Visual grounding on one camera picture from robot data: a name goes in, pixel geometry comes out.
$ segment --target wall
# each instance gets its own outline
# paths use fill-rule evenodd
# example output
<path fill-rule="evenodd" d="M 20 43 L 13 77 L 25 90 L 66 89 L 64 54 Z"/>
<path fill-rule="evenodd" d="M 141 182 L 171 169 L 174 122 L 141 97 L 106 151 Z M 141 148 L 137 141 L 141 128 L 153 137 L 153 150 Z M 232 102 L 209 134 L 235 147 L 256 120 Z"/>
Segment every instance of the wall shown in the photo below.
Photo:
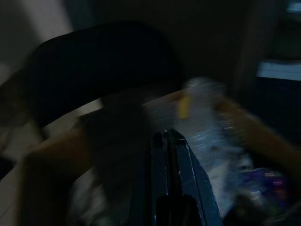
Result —
<path fill-rule="evenodd" d="M 61 0 L 0 0 L 0 85 L 35 47 L 72 31 Z"/>

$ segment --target brown cardboard box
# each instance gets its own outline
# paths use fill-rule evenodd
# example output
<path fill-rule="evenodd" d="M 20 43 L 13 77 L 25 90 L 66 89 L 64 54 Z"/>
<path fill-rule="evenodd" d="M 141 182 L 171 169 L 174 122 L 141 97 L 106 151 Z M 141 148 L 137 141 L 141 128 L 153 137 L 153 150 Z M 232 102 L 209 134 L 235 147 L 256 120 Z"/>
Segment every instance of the brown cardboard box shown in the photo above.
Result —
<path fill-rule="evenodd" d="M 163 98 L 176 101 L 180 96 L 181 92 L 176 92 Z M 279 164 L 293 179 L 296 191 L 301 191 L 300 152 L 293 151 L 284 139 L 232 100 L 224 98 L 216 110 L 232 115 L 246 147 Z M 79 129 L 36 147 L 23 164 L 18 226 L 66 226 L 68 191 L 91 165 Z"/>

